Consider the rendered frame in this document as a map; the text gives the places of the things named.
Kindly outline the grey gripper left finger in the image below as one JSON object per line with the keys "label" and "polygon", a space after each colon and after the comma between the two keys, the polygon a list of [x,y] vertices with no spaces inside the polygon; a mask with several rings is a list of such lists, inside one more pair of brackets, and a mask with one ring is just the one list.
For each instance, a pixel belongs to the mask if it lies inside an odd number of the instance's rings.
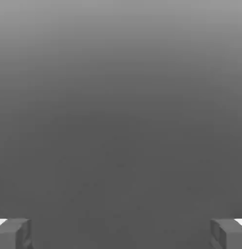
{"label": "grey gripper left finger", "polygon": [[33,249],[31,219],[0,218],[0,249]]}

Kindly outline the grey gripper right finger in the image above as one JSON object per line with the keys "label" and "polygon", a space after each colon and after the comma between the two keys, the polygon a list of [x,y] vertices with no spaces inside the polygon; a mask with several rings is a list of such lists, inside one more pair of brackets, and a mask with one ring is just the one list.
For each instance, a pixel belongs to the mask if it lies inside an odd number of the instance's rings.
{"label": "grey gripper right finger", "polygon": [[242,218],[211,219],[210,249],[242,249]]}

